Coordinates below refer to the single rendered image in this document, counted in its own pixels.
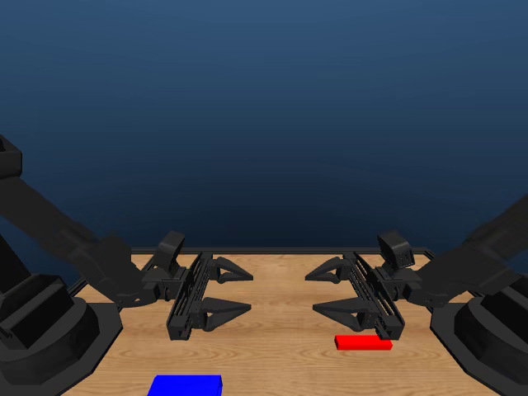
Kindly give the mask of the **blue hollow socket block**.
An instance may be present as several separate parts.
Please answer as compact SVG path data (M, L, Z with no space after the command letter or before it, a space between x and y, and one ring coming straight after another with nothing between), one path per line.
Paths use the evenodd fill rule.
M220 375L157 375L147 396L221 396Z

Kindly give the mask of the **thin red peg bar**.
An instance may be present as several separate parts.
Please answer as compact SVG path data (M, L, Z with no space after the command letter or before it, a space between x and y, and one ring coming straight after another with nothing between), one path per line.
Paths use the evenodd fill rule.
M376 335L336 335L334 343L339 351L390 351L393 343Z

